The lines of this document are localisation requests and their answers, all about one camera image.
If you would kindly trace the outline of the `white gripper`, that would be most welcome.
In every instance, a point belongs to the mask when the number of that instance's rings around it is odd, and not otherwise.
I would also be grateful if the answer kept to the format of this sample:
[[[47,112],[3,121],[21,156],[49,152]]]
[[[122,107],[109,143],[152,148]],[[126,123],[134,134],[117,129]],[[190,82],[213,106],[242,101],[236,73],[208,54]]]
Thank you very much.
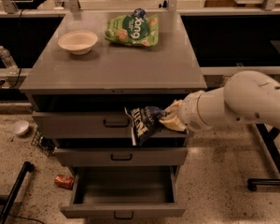
[[[202,94],[203,91],[196,91],[189,94],[183,101],[174,100],[165,109],[166,116],[173,118],[161,118],[159,122],[167,129],[176,132],[184,132],[186,128],[192,132],[208,130],[210,126],[203,121],[198,109]]]

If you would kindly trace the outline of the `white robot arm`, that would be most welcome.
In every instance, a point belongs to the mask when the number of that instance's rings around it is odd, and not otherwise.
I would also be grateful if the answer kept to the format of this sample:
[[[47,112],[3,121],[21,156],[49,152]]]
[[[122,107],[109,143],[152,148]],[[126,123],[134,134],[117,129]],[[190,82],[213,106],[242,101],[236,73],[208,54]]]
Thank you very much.
[[[222,88],[196,91],[164,110],[160,123],[178,132],[216,125],[269,124],[280,130],[280,83],[257,71],[231,76]]]

